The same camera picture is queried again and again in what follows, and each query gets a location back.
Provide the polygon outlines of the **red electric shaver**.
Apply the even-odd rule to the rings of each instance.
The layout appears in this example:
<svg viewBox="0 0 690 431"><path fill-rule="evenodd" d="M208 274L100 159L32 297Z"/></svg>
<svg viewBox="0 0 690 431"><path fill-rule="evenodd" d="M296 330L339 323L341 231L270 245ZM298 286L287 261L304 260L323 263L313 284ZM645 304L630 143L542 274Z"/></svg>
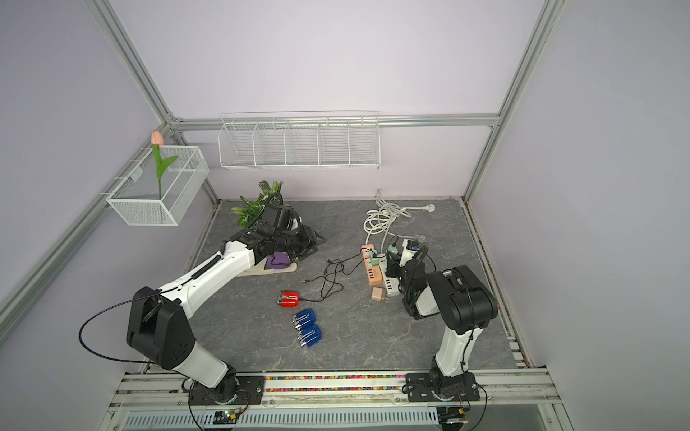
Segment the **red electric shaver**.
<svg viewBox="0 0 690 431"><path fill-rule="evenodd" d="M278 296L277 304L283 308L294 308L299 305L300 296L295 291L281 291Z"/></svg>

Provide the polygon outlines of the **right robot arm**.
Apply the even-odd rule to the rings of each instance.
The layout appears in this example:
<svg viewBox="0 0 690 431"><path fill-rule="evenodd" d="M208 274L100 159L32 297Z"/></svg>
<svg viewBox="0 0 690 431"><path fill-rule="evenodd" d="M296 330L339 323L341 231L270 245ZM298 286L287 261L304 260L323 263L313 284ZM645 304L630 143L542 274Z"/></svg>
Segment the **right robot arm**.
<svg viewBox="0 0 690 431"><path fill-rule="evenodd" d="M421 320L440 315L445 330L427 373L405 377L402 392L410 402L476 402L480 384L469 369L474 344L498 316L494 295L465 265L429 272L429 248L415 240L393 241L386 250L385 279L409 316Z"/></svg>

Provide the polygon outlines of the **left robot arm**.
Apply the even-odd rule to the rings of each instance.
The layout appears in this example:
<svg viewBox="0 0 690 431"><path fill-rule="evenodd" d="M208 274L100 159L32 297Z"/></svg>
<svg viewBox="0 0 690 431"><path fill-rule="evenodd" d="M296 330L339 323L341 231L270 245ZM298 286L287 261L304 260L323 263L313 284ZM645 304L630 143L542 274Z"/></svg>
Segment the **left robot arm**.
<svg viewBox="0 0 690 431"><path fill-rule="evenodd" d="M267 204L222 250L190 272L158 289L138 290L127 302L127 344L147 363L192 379L214 402L230 404L241 390L235 368L199 344L190 318L232 279L269 256L279 252L292 261L303 259L325 241L291 206Z"/></svg>

